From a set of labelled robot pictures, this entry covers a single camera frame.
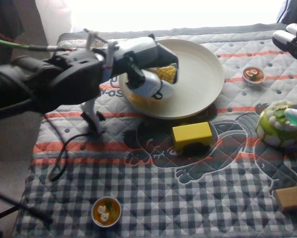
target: red cable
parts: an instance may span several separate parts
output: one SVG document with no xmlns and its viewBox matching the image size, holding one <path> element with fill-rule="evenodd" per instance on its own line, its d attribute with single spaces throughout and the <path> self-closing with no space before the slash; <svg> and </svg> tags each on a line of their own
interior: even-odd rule
<svg viewBox="0 0 297 238">
<path fill-rule="evenodd" d="M 0 37 L 1 37 L 3 40 L 5 40 L 5 41 L 10 41 L 10 42 L 14 42 L 14 43 L 19 43 L 19 44 L 20 44 L 19 41 L 17 41 L 17 40 L 13 40 L 13 39 L 11 39 L 11 38 L 9 38 L 9 37 L 3 35 L 2 33 L 0 33 Z"/>
</svg>

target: small bowl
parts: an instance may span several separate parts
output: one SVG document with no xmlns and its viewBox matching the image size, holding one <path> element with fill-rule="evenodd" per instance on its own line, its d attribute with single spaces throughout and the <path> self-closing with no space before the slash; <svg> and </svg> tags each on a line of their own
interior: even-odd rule
<svg viewBox="0 0 297 238">
<path fill-rule="evenodd" d="M 258 81 L 258 82 L 251 81 L 251 80 L 247 79 L 247 78 L 244 76 L 244 74 L 245 74 L 245 72 L 246 72 L 247 70 L 249 70 L 250 68 L 252 68 L 252 69 L 256 69 L 257 71 L 262 72 L 262 73 L 263 73 L 263 78 L 262 78 L 260 81 Z M 263 72 L 262 69 L 260 69 L 260 68 L 258 68 L 258 67 L 250 66 L 250 67 L 245 68 L 245 69 L 242 71 L 242 79 L 243 79 L 243 82 L 244 82 L 245 84 L 249 85 L 249 86 L 258 86 L 258 85 L 260 85 L 260 84 L 266 79 L 266 75 L 265 75 L 265 73 Z"/>
<path fill-rule="evenodd" d="M 113 200 L 115 200 L 115 201 L 119 204 L 119 207 L 120 207 L 120 214 L 119 214 L 118 219 L 117 219 L 114 223 L 109 224 L 109 225 L 102 225 L 102 224 L 98 223 L 98 222 L 96 221 L 96 219 L 93 217 L 93 210 L 94 210 L 94 207 L 95 207 L 100 201 L 102 201 L 102 200 L 104 200 L 104 199 L 106 199 L 106 198 L 113 199 Z M 116 224 L 116 223 L 118 222 L 118 220 L 120 219 L 120 217 L 121 217 L 121 213 L 122 213 L 121 204 L 119 203 L 119 201 L 118 201 L 116 198 L 114 198 L 114 197 L 110 197 L 110 196 L 105 196 L 105 197 L 101 197 L 101 198 L 99 198 L 99 199 L 94 203 L 94 205 L 92 206 L 92 209 L 91 209 L 91 217 L 92 217 L 92 219 L 93 219 L 93 222 L 96 223 L 98 226 L 103 227 L 103 228 L 111 227 L 111 226 L 113 226 L 114 224 Z"/>
</svg>

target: plate rim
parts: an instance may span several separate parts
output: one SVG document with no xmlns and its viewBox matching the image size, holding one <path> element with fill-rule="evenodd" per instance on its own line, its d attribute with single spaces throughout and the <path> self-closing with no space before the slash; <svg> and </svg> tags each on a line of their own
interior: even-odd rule
<svg viewBox="0 0 297 238">
<path fill-rule="evenodd" d="M 221 85 L 221 88 L 220 88 L 220 91 L 219 91 L 219 94 L 215 96 L 215 98 L 206 106 L 204 107 L 203 109 L 197 111 L 197 112 L 194 112 L 194 113 L 191 113 L 191 114 L 188 114 L 188 115 L 185 115 L 185 116 L 178 116 L 178 117 L 163 117 L 163 116 L 159 116 L 159 115 L 156 115 L 156 114 L 152 114 L 151 112 L 148 112 L 148 111 L 145 111 L 145 110 L 142 110 L 140 107 L 138 107 L 137 105 L 133 104 L 131 100 L 129 100 L 128 97 L 124 97 L 130 104 L 131 106 L 136 109 L 138 112 L 144 114 L 144 115 L 147 115 L 149 117 L 152 117 L 152 118 L 156 118 L 156 119 L 163 119 L 163 120 L 176 120 L 176 119 L 185 119 L 185 118 L 189 118 L 189 117 L 192 117 L 204 110 L 206 110 L 212 103 L 214 103 L 214 101 L 218 98 L 218 96 L 220 95 L 221 91 L 223 90 L 223 86 L 224 86 L 224 70 L 223 70 L 223 66 L 222 64 L 220 63 L 219 59 L 216 57 L 216 55 L 211 52 L 209 49 L 207 49 L 206 47 L 196 43 L 196 42 L 192 42 L 192 41 L 189 41 L 189 40 L 183 40 L 183 39 L 160 39 L 160 40 L 157 40 L 156 42 L 157 43 L 162 43 L 162 42 L 186 42 L 186 43 L 189 43 L 189 44 L 192 44 L 192 45 L 195 45 L 195 46 L 198 46 L 200 48 L 203 48 L 204 50 L 208 51 L 208 53 L 210 53 L 211 55 L 214 56 L 214 59 L 216 59 L 216 61 L 219 63 L 219 66 L 220 66 L 220 74 L 222 75 L 223 77 L 223 82 L 222 82 L 222 85 Z M 121 80 L 120 80 L 120 77 L 121 76 L 124 76 L 124 77 L 127 77 L 126 76 L 127 74 L 126 73 L 123 73 L 121 75 L 118 76 L 118 80 L 119 80 L 119 87 L 121 89 Z"/>
</svg>

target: gray curtain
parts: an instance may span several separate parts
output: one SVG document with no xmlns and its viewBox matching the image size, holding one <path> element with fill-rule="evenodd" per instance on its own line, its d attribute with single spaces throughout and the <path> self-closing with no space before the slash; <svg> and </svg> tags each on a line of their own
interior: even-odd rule
<svg viewBox="0 0 297 238">
<path fill-rule="evenodd" d="M 14 40 L 22 32 L 23 27 L 13 1 L 0 0 L 0 33 Z M 12 50 L 0 45 L 0 64 L 9 63 Z"/>
<path fill-rule="evenodd" d="M 284 1 L 284 4 L 280 10 L 279 17 L 284 12 L 286 0 Z M 288 0 L 288 7 L 281 18 L 281 22 L 283 24 L 289 25 L 291 23 L 297 23 L 297 0 Z"/>
</svg>

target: quilted tablecloth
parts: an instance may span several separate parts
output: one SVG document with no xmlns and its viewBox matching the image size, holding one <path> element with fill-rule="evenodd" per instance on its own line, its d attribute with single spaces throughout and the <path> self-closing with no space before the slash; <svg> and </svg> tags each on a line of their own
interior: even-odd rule
<svg viewBox="0 0 297 238">
<path fill-rule="evenodd" d="M 297 60 L 272 43 L 282 24 L 153 32 L 157 39 L 196 42 L 220 60 L 221 94 L 204 112 L 181 121 L 148 118 L 123 97 L 117 79 L 101 86 L 95 110 L 105 116 L 101 137 L 80 137 L 68 145 L 69 164 L 61 179 L 48 175 L 62 144 L 43 120 L 34 147 L 22 203 L 50 214 L 50 226 L 19 211 L 18 237 L 297 237 L 297 211 L 278 209 L 276 189 L 297 186 L 297 148 L 277 150 L 255 132 L 260 113 L 273 101 L 297 103 Z M 108 33 L 108 39 L 150 32 Z M 83 45 L 84 33 L 64 34 L 59 45 Z M 267 77 L 246 86 L 243 68 L 255 65 Z M 68 138 L 88 131 L 76 106 L 47 116 Z M 209 121 L 213 143 L 203 156 L 181 157 L 171 139 L 173 126 Z M 93 203 L 116 197 L 122 216 L 110 229 L 91 218 Z"/>
</svg>

